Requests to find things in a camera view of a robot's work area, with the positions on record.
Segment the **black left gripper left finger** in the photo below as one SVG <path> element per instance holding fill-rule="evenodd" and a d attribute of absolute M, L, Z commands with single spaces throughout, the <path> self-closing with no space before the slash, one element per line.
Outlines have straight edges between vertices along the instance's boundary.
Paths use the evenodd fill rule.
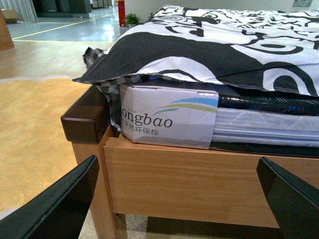
<path fill-rule="evenodd" d="M 0 221 L 2 239 L 77 239 L 92 203 L 99 162 L 91 155 Z"/>

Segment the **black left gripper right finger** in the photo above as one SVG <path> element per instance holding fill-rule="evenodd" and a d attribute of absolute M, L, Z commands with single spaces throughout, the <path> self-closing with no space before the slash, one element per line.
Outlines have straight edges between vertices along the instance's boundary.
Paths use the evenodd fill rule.
<path fill-rule="evenodd" d="M 266 157 L 256 171 L 284 238 L 317 239 L 319 190 Z"/>

